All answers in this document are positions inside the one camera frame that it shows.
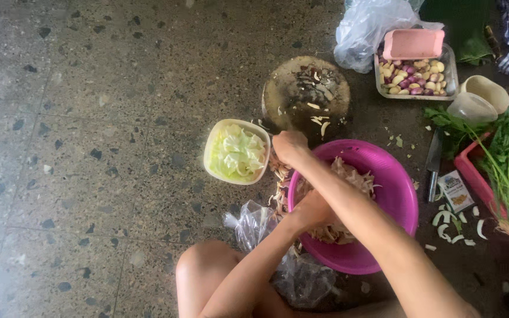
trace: plastic container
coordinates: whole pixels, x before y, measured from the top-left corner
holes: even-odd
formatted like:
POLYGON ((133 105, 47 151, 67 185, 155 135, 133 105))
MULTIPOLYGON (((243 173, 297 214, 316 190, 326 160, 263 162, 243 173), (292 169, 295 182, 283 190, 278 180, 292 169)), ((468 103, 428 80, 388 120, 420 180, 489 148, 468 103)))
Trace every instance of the plastic container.
POLYGON ((464 92, 478 95, 492 105, 497 114, 505 112, 509 106, 508 92, 482 75, 467 78, 459 87, 459 94, 464 92))
MULTIPOLYGON (((417 229, 417 196, 412 180, 404 167, 384 149, 361 140, 342 139, 323 144, 313 150, 321 160, 332 163, 335 157, 354 166, 359 173, 368 171, 374 176, 376 203, 401 225, 409 235, 417 229)), ((288 189, 288 210, 295 206, 296 187, 300 173, 292 175, 288 189)), ((380 271, 380 265, 359 242, 345 245, 328 244, 313 239, 309 234, 300 236, 305 249, 323 264, 343 273, 364 275, 380 271)))
POLYGON ((223 120, 220 120, 215 126, 213 126, 213 128, 211 129, 211 132, 209 133, 208 141, 205 144, 205 150, 204 150, 204 167, 205 167, 205 170, 207 170, 207 172, 210 175, 212 175, 213 177, 216 177, 219 180, 223 180, 225 182, 233 183, 233 184, 242 184, 242 185, 246 186, 249 184, 256 183, 257 181, 260 180, 260 178, 264 174, 264 171, 266 171, 266 167, 268 166, 269 157, 270 157, 270 136, 264 129, 262 129, 261 127, 258 127, 257 125, 255 125, 253 123, 246 122, 244 120, 223 119, 223 120), (251 133, 257 135, 260 139, 262 139, 262 141, 264 141, 266 143, 266 145, 264 146, 264 148, 265 148, 264 167, 262 167, 260 169, 257 178, 250 182, 242 182, 242 181, 234 181, 234 180, 226 179, 226 178, 218 176, 213 170, 209 169, 209 162, 210 162, 211 150, 212 150, 211 146, 213 144, 213 140, 216 138, 217 132, 221 128, 223 128, 225 126, 230 126, 233 124, 237 124, 239 127, 243 128, 245 131, 250 131, 251 133))
POLYGON ((438 58, 442 53, 442 30, 399 29, 384 36, 385 59, 438 58))
POLYGON ((490 103, 476 94, 467 92, 459 93, 447 108, 447 112, 466 120, 471 125, 498 119, 498 113, 490 103))
POLYGON ((452 101, 459 94, 459 77, 457 76, 457 66, 455 62, 455 53, 453 49, 447 44, 443 43, 441 56, 438 58, 445 64, 445 70, 442 72, 445 75, 447 86, 445 91, 447 96, 423 96, 423 95, 396 95, 388 94, 380 87, 380 70, 378 66, 378 54, 374 54, 374 76, 376 77, 376 89, 380 95, 385 98, 396 98, 399 100, 434 100, 434 101, 452 101))
MULTIPOLYGON (((488 136, 490 136, 490 133, 484 134, 484 138, 488 136)), ((463 178, 468 182, 472 190, 482 200, 484 205, 492 211, 495 208, 494 192, 469 159, 469 155, 471 155, 472 152, 479 151, 481 152, 482 149, 478 143, 471 143, 466 149, 464 149, 458 156, 455 157, 455 166, 459 172, 461 172, 461 175, 463 175, 463 178)), ((503 204, 500 205, 500 214, 504 218, 508 216, 507 210, 503 204)))

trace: knee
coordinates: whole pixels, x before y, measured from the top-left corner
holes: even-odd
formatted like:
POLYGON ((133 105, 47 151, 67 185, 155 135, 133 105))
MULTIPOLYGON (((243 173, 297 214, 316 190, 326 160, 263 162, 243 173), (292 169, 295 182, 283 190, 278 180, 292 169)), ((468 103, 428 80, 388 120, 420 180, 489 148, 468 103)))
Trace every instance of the knee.
POLYGON ((238 263, 237 252, 217 240, 203 241, 188 248, 178 260, 176 277, 188 276, 190 272, 208 271, 221 263, 238 263))

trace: magenta plastic basin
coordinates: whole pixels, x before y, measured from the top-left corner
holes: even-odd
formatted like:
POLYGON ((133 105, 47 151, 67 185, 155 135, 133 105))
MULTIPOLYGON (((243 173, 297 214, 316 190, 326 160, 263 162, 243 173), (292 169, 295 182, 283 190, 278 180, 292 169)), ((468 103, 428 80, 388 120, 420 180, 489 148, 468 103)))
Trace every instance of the magenta plastic basin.
MULTIPOLYGON (((391 154, 366 141, 353 139, 331 141, 315 148, 313 153, 329 163, 335 157, 341 157, 360 174, 371 171, 374 184, 382 186, 374 188, 378 206, 391 215, 409 235, 416 234, 418 207, 414 184, 404 167, 391 154)), ((299 172, 293 173, 288 190, 289 212, 295 206, 295 189, 300 177, 299 172)), ((307 233, 300 236, 300 241, 311 255, 336 271, 364 275, 381 270, 372 254, 361 243, 328 244, 312 239, 307 233)))

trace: cabbage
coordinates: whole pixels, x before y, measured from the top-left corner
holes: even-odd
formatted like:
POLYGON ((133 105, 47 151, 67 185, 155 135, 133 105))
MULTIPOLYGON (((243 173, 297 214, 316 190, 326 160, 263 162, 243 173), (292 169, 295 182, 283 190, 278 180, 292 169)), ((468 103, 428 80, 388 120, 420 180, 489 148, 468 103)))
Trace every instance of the cabbage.
POLYGON ((236 124, 222 128, 211 145, 209 168, 224 179, 250 182, 264 167, 265 145, 236 124))

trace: knife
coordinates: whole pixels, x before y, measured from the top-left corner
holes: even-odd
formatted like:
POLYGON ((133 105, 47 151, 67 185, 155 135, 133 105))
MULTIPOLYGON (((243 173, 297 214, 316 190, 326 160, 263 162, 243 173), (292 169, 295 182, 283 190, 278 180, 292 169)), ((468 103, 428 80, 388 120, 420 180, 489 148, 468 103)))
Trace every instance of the knife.
POLYGON ((425 163, 425 168, 432 172, 431 180, 429 182, 429 197, 428 202, 435 202, 435 189, 437 186, 437 177, 439 176, 439 164, 441 163, 441 147, 443 144, 443 131, 441 127, 435 129, 433 134, 432 144, 429 146, 428 161, 425 163))

